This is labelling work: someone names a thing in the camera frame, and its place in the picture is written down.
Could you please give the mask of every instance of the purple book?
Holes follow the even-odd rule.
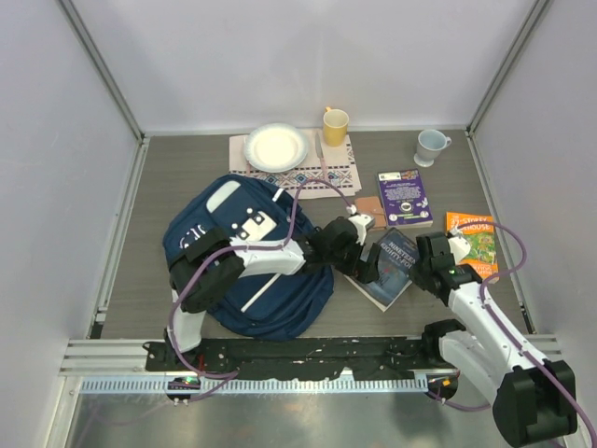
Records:
[[[377,180],[388,226],[407,229],[433,224],[419,170],[378,173]]]

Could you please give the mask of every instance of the embroidered placemat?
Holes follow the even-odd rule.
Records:
[[[282,189],[286,189],[294,196],[295,191],[306,179],[323,178],[321,162],[315,151],[315,133],[318,129],[301,129],[309,140],[309,153],[305,160],[296,168],[285,173],[264,173],[250,166],[243,153],[246,135],[235,135],[229,140],[229,171],[236,175],[250,175],[265,180]],[[354,196],[361,190],[361,181],[356,170],[353,145],[349,135],[339,147],[329,147],[321,138],[321,146],[327,164],[327,180],[339,187],[346,196]],[[338,194],[322,184],[311,183],[300,192],[300,199],[316,199],[337,197]]]

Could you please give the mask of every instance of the book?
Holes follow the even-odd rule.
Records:
[[[385,312],[409,287],[409,269],[419,259],[419,250],[417,245],[398,229],[390,229],[378,244],[382,248],[378,262],[380,278],[366,285],[353,278],[346,278]]]
[[[357,198],[354,200],[356,210],[359,213],[365,213],[375,218],[375,225],[372,230],[377,231],[385,229],[387,222],[385,221],[385,215],[383,214],[382,203],[380,198],[377,196],[368,196],[367,198]]]
[[[446,213],[446,231],[453,229],[459,224],[471,221],[493,221],[492,217],[483,215],[469,215],[466,213]],[[497,273],[497,258],[495,251],[495,234],[493,226],[478,224],[462,229],[466,240],[470,243],[470,252],[460,264],[470,264],[475,271],[486,279],[493,273]]]
[[[408,229],[433,224],[419,170],[378,173],[377,180],[388,226]]]

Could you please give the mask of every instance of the backpack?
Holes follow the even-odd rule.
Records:
[[[235,189],[222,200],[220,193],[228,186]],[[186,245],[212,228],[222,228],[229,236],[244,237],[239,223],[249,222],[250,216],[260,216],[259,212],[272,220],[268,221],[271,230],[261,241],[283,240],[288,234],[293,202],[294,198],[286,191],[266,181],[240,175],[219,177],[170,223],[162,241],[168,265]],[[293,237],[313,229],[298,206]],[[241,308],[272,277],[265,274],[239,278],[208,313],[227,329],[243,336],[269,341],[298,337],[319,316],[331,296],[332,270],[325,267],[316,273],[281,275],[243,313]]]

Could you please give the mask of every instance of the cup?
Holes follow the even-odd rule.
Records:
[[[419,166],[431,166],[439,153],[449,145],[451,145],[451,138],[440,131],[435,129],[422,131],[419,133],[414,161]]]
[[[348,114],[340,109],[326,107],[324,114],[324,141],[329,147],[339,147],[344,143],[348,131]]]

